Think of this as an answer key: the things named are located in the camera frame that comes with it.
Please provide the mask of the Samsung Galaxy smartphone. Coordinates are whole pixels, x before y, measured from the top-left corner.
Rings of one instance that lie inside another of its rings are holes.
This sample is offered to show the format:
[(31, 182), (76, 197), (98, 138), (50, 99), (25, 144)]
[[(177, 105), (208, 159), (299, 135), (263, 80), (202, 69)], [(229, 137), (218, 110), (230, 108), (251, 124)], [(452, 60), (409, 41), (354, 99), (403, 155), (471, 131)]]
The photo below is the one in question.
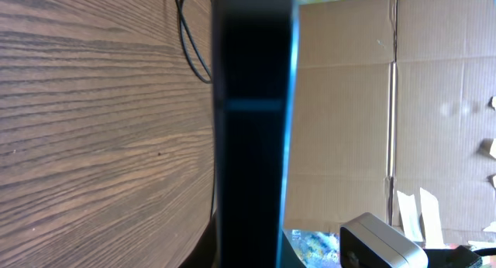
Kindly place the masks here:
[(221, 267), (283, 263), (296, 0), (213, 0), (212, 109)]

